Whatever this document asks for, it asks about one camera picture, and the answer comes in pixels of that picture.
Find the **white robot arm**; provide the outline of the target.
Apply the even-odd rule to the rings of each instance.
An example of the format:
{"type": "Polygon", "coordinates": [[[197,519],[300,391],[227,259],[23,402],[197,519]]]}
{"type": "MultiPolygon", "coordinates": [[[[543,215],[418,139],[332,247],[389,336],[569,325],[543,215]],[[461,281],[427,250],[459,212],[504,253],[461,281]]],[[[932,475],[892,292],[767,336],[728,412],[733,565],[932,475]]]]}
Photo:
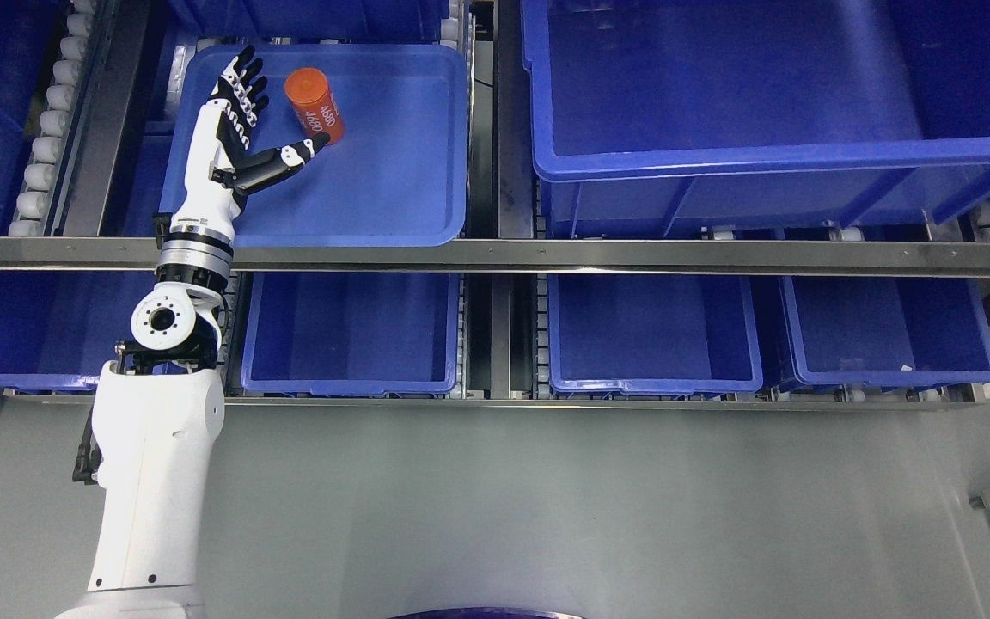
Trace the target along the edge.
{"type": "Polygon", "coordinates": [[[198,549],[210,454],[224,423],[215,312],[235,228],[173,216],[132,340],[103,365],[90,430],[105,490],[88,588],[65,618],[204,618],[198,549]],[[122,358],[131,357],[126,369],[122,358]]]}

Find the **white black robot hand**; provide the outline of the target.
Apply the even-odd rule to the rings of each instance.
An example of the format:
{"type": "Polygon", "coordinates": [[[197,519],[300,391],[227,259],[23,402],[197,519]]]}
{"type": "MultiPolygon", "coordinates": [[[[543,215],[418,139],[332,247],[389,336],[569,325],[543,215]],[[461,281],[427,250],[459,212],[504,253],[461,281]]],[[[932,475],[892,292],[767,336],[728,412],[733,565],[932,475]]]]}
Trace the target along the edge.
{"type": "Polygon", "coordinates": [[[270,98],[264,60],[245,46],[217,75],[198,109],[184,171],[186,195],[170,216],[170,235],[212,236],[232,242],[235,219],[248,197],[302,171],[330,144],[327,131],[283,146],[251,152],[270,98]]]}

